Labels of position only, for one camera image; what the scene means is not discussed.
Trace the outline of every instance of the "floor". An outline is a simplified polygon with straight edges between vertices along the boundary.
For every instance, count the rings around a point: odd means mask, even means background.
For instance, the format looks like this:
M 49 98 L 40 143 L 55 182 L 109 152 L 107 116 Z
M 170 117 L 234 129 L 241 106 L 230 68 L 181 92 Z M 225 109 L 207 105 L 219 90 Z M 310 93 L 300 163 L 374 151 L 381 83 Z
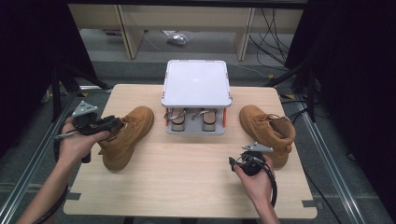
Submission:
M 258 56 L 257 47 L 251 40 L 245 60 L 238 62 L 232 34 L 182 32 L 191 39 L 191 42 L 186 46 L 175 46 L 167 43 L 167 36 L 163 32 L 147 31 L 139 52 L 133 60 L 127 58 L 120 36 L 106 35 L 102 30 L 80 30 L 80 34 L 94 64 L 106 62 L 123 63 L 124 66 L 128 66 L 132 63 L 147 63 L 150 66 L 150 63 L 167 63 L 174 59 L 222 60 L 237 69 L 251 72 L 256 83 L 259 81 L 255 84 L 257 86 L 267 82 L 271 75 L 280 76 L 283 73 L 281 70 L 284 69 L 278 60 L 263 53 L 259 53 Z M 289 46 L 293 38 L 292 35 L 279 35 L 278 37 L 285 46 Z M 260 43 L 261 37 L 253 34 L 252 39 Z M 276 46 L 274 39 L 268 39 L 268 43 Z M 277 58 L 282 59 L 278 49 L 265 46 Z M 112 73 L 114 71 L 101 69 L 98 76 L 112 82 L 114 79 L 109 78 Z M 333 126 L 325 107 L 322 105 L 315 107 L 317 121 L 312 123 L 305 113 L 297 117 L 299 111 L 304 109 L 304 104 L 286 103 L 291 101 L 289 98 L 291 95 L 291 97 L 297 97 L 296 100 L 299 100 L 299 97 L 304 99 L 303 94 L 292 94 L 291 82 L 292 78 L 277 85 L 276 89 L 282 97 L 285 114 L 295 119 L 294 125 L 298 134 L 295 144 L 299 149 L 306 176 L 310 180 L 308 183 L 317 203 L 318 216 L 313 220 L 281 220 L 282 223 L 393 223 L 359 165 L 352 160 L 353 158 L 348 157 L 347 147 L 342 137 L 338 135 L 336 127 Z M 83 83 L 81 85 L 90 85 L 83 81 L 81 83 Z M 94 105 L 105 106 L 109 94 L 108 92 L 90 93 L 86 99 L 92 101 Z M 35 112 L 34 119 L 29 123 L 31 128 L 25 130 L 19 144 L 0 160 L 1 204 L 7 202 L 14 187 L 19 181 L 23 181 L 21 176 L 26 173 L 27 164 L 35 155 L 37 146 L 42 144 L 40 139 L 50 128 L 50 117 L 51 101 L 49 100 L 43 102 L 42 107 Z M 13 216 L 9 223 L 16 222 L 23 208 L 30 202 L 53 167 L 52 151 L 48 150 L 44 153 L 44 159 L 38 163 L 32 179 L 28 180 L 27 189 L 22 191 L 23 197 L 16 202 L 18 207 L 12 211 Z M 57 219 L 58 223 L 123 223 L 123 221 L 124 217 L 68 216 L 62 211 L 59 211 Z M 143 221 L 143 218 L 140 218 L 135 222 Z M 160 218 L 160 223 L 173 221 Z

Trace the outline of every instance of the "white box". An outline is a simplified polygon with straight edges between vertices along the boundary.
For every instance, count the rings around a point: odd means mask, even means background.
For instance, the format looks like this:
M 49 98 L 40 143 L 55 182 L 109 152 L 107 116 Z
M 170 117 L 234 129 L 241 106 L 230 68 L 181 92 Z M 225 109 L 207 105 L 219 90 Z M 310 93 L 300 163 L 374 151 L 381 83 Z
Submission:
M 227 66 L 223 61 L 172 60 L 168 62 L 163 84 L 162 104 L 165 112 L 171 108 L 185 108 L 185 130 L 174 132 L 167 122 L 168 133 L 223 134 L 225 113 L 233 101 L 230 93 Z M 202 119 L 192 120 L 202 108 L 216 108 L 216 130 L 202 130 Z

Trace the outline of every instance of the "aluminum rail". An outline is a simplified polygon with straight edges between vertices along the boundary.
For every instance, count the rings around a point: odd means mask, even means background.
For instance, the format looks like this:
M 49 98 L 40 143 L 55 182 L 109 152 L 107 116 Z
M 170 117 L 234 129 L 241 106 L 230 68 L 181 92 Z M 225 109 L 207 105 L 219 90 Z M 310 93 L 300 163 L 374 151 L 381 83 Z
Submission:
M 30 159 L 14 189 L 8 195 L 6 202 L 1 207 L 0 220 L 2 224 L 8 224 L 9 221 L 12 219 L 15 211 L 18 208 L 18 205 L 21 202 L 21 199 L 24 196 L 26 189 L 28 188 L 32 178 L 35 176 L 35 173 L 38 170 L 38 167 L 40 166 L 41 162 L 44 160 L 44 157 L 47 154 L 49 144 L 52 142 L 52 135 L 54 134 L 54 132 L 59 130 L 61 125 L 63 125 L 62 122 L 68 116 L 67 108 L 69 108 L 69 106 L 73 103 L 73 100 L 76 97 L 76 92 L 67 93 L 63 103 L 63 107 L 65 109 L 59 115 L 59 118 L 52 122 L 49 126 L 49 129 L 41 140 L 37 150 L 35 151 L 35 154 L 33 155 L 32 159 Z
M 302 101 L 304 98 L 296 94 L 296 100 Z M 306 108 L 306 104 L 304 103 L 297 103 L 297 106 L 303 110 Z M 315 122 L 312 122 L 311 118 L 309 118 L 307 113 L 303 113 L 303 118 L 308 128 L 309 132 L 311 133 L 312 138 L 314 139 L 315 145 L 317 146 L 318 152 L 320 157 L 323 159 L 324 165 L 332 179 L 332 182 L 337 190 L 342 203 L 346 209 L 346 212 L 349 216 L 349 219 L 352 223 L 366 223 L 361 210 L 359 209 L 358 204 L 356 203 L 351 191 L 347 187 L 347 183 L 345 182 L 344 178 L 342 177 L 337 165 L 335 164 L 334 159 L 332 158 L 332 153 L 326 146 L 319 130 L 318 126 Z

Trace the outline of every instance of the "wooden tabletop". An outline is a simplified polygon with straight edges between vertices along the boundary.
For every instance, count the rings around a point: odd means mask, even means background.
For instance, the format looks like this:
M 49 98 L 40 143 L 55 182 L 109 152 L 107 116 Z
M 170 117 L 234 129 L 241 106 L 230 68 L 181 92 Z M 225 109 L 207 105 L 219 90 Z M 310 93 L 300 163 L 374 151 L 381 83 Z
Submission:
M 145 105 L 154 112 L 154 125 L 119 172 L 108 171 L 98 155 L 99 146 L 92 148 L 92 161 L 81 165 L 71 188 L 71 193 L 80 197 L 66 201 L 66 214 L 257 218 L 228 158 L 237 159 L 244 152 L 242 146 L 253 143 L 239 124 L 238 114 L 244 105 L 284 115 L 276 90 L 231 87 L 233 102 L 227 108 L 222 135 L 167 133 L 162 93 L 163 85 L 115 86 L 102 117 L 124 117 Z M 275 175 L 278 217 L 314 218 L 317 209 L 306 206 L 313 198 L 294 144 L 288 163 Z

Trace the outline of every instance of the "hand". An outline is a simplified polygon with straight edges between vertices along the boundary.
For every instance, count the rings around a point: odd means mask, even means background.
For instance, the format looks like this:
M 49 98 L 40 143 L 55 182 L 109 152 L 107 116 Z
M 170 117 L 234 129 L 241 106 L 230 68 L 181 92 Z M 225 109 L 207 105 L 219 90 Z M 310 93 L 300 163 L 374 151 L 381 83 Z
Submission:
M 67 133 L 75 129 L 73 118 L 68 118 L 62 128 L 62 133 Z M 75 133 L 64 138 L 60 144 L 59 161 L 77 163 L 90 153 L 95 143 L 107 138 L 109 135 L 110 132 L 104 131 L 93 135 Z
M 271 159 L 265 155 L 263 155 L 265 163 L 270 167 L 271 172 L 274 177 L 274 167 Z M 249 199 L 253 201 L 253 203 L 257 202 L 271 202 L 271 193 L 272 186 L 270 178 L 268 174 L 265 173 L 263 169 L 261 169 L 256 175 L 248 176 L 238 165 L 234 165 L 236 174 L 241 179 L 242 185 L 244 186 L 245 192 Z

